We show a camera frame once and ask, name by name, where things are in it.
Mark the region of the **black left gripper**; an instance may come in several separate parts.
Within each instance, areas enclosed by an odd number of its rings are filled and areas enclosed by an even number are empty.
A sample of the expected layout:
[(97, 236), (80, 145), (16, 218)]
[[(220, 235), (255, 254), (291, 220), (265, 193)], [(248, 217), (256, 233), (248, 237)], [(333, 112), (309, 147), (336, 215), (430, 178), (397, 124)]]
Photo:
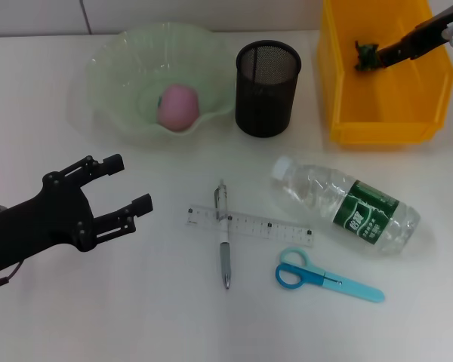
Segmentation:
[(43, 179), (34, 197), (0, 212), (0, 271), (58, 244), (81, 252), (136, 232), (134, 218), (153, 211), (150, 194), (115, 212), (94, 218), (82, 186), (125, 169), (120, 154), (102, 162), (88, 155)]

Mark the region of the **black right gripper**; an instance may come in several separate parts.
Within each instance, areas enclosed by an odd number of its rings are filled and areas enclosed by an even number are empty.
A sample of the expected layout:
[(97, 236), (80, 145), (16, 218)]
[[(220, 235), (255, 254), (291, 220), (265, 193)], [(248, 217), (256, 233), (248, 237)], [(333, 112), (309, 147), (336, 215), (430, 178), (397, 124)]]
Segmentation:
[(453, 5), (415, 27), (413, 33), (397, 43), (377, 50), (381, 68), (404, 60), (415, 60), (448, 43), (453, 49)]

